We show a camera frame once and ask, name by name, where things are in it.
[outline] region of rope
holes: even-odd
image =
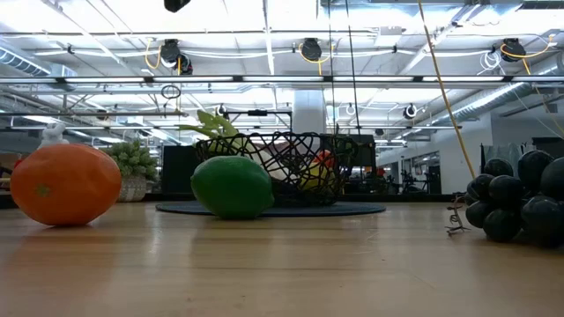
[[[458,129],[458,124],[456,123],[455,116],[452,114],[452,109],[450,107],[449,98],[447,98],[447,93],[444,88],[444,83],[442,82],[441,73],[439,71],[439,65],[437,63],[437,58],[434,55],[433,43],[431,42],[431,35],[429,35],[429,30],[427,29],[427,24],[425,23],[425,15],[423,13],[423,4],[421,0],[417,0],[419,5],[419,13],[421,14],[421,20],[423,21],[423,27],[425,28],[425,35],[427,37],[427,44],[429,46],[429,50],[431,51],[431,57],[433,58],[433,65],[434,71],[437,74],[437,79],[439,81],[439,86],[441,87],[441,94],[442,99],[444,100],[444,104],[447,107],[447,111],[449,112],[450,121],[452,125],[455,127],[456,137],[458,138],[458,143],[460,144],[460,149],[464,155],[464,159],[466,160],[466,165],[468,166],[468,170],[470,171],[470,175],[472,179],[476,178],[476,174],[474,173],[474,168],[470,162],[470,158],[468,157],[468,152],[466,151],[466,146],[464,145],[464,140],[462,139],[462,135],[460,134],[460,129]]]

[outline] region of yellow cable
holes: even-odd
[[[543,50],[541,50],[541,51],[538,52],[538,53],[531,54],[531,55],[515,55],[515,54],[508,53],[508,52],[506,52],[506,51],[503,49],[503,48],[505,48],[505,47],[507,46],[507,45],[505,45],[505,44],[502,44],[502,45],[501,45],[500,51],[501,51],[503,54],[507,55],[507,56],[511,56],[511,57],[515,57],[515,58],[531,58],[531,57],[539,56],[539,55],[545,53],[545,52],[550,48],[550,43],[551,43],[552,41],[553,41],[553,37],[552,37],[552,35],[551,35],[551,36],[548,37],[548,44],[546,44],[546,48],[543,49]]]
[[[470,162],[470,158],[468,157],[468,152],[466,152],[466,146],[464,145],[464,140],[462,139],[462,135],[460,134],[460,130],[458,129],[458,124],[456,123],[455,116],[452,114],[452,109],[450,108],[449,98],[447,98],[447,93],[444,89],[444,83],[441,79],[441,73],[439,71],[439,65],[437,63],[437,59],[434,55],[433,43],[431,42],[431,36],[429,35],[429,30],[427,29],[427,24],[425,23],[425,15],[423,14],[423,4],[421,0],[417,0],[419,4],[419,13],[421,14],[421,19],[423,20],[423,27],[425,28],[425,35],[427,36],[427,44],[429,45],[429,50],[431,51],[431,57],[433,57],[433,65],[434,71],[437,74],[437,79],[439,80],[439,86],[441,87],[442,98],[444,99],[444,104],[447,107],[447,111],[449,111],[450,121],[452,125],[455,127],[456,137],[458,138],[458,142],[460,143],[460,149],[464,155],[464,159],[466,160],[466,165],[470,170],[470,175],[472,179],[476,178],[476,174],[474,173],[474,168]]]
[[[529,76],[531,75],[531,69],[529,68],[529,65],[527,63],[527,59],[524,58],[523,59],[523,65],[525,65],[525,70],[527,70],[527,74],[529,74]],[[538,88],[535,86],[535,91],[537,91],[538,96],[540,97],[543,106],[545,107],[545,111],[548,113],[548,115],[550,115],[550,118],[553,120],[554,124],[556,125],[556,127],[560,130],[560,133],[562,133],[562,135],[564,135],[564,129],[559,125],[559,123],[556,121],[556,118],[554,117],[554,114],[550,112],[550,110],[548,109],[548,105],[545,103],[545,97],[542,95],[542,93],[540,93],[540,91],[538,90]]]
[[[159,68],[160,65],[160,49],[162,48],[162,44],[159,45],[159,59],[157,60],[157,65],[153,66],[149,63],[149,47],[151,46],[151,41],[152,39],[149,39],[147,42],[147,49],[145,50],[145,63],[147,64],[147,66],[151,67],[152,69],[156,70]]]
[[[301,47],[302,47],[302,46],[303,46],[303,43],[300,43],[300,45],[298,46],[298,50],[300,51],[301,58],[303,58],[304,61],[306,61],[306,62],[308,62],[308,63],[316,63],[316,64],[317,64],[317,68],[319,69],[319,76],[321,76],[321,74],[322,74],[322,72],[321,72],[321,64],[327,62],[327,60],[330,58],[330,55],[327,56],[327,57],[326,57],[324,60],[322,60],[322,61],[310,61],[309,59],[306,58],[306,56],[304,56],[304,55],[301,53]]]

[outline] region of fluorescent light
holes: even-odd
[[[503,76],[441,76],[443,82],[492,82],[502,81]],[[437,77],[423,77],[423,81],[439,81]]]
[[[386,144],[386,143],[405,143],[405,140],[374,140],[375,143]]]
[[[96,137],[97,139],[107,142],[107,143],[121,143],[121,142],[125,142],[122,139],[118,139],[117,137]]]
[[[231,76],[167,76],[167,77],[154,77],[152,79],[155,83],[188,83],[188,82],[226,82],[233,81]]]
[[[323,76],[243,76],[243,81],[250,82],[319,82]]]
[[[70,132],[72,132],[72,134],[77,135],[77,136],[91,137],[91,136],[88,136],[86,133],[83,133],[83,132],[80,132],[80,131],[72,131],[71,130]]]
[[[515,76],[513,81],[539,82],[539,81],[564,81],[563,76]]]
[[[104,127],[67,127],[69,130],[104,129]]]
[[[57,119],[53,119],[51,117],[41,116],[41,115],[25,115],[22,118],[27,119],[27,120],[31,120],[31,121],[35,121],[35,122],[41,122],[41,123],[57,123],[57,122],[59,122]]]
[[[411,76],[335,76],[334,81],[360,81],[360,82],[390,82],[390,81],[413,81]]]
[[[142,77],[68,77],[65,79],[67,83],[143,83]]]
[[[55,84],[54,78],[0,78],[0,84]]]
[[[403,145],[376,145],[376,149],[396,149],[396,148],[404,148],[407,146]]]

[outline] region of black metal basket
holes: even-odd
[[[348,137],[294,134],[239,134],[196,143],[201,161],[243,156],[260,163],[272,178],[277,206],[333,204],[351,175],[357,144]]]

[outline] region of potted plant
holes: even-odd
[[[122,190],[118,202],[139,202],[145,197],[147,181],[157,179],[157,159],[151,158],[149,149],[133,143],[113,144],[106,153],[114,159],[122,173]]]

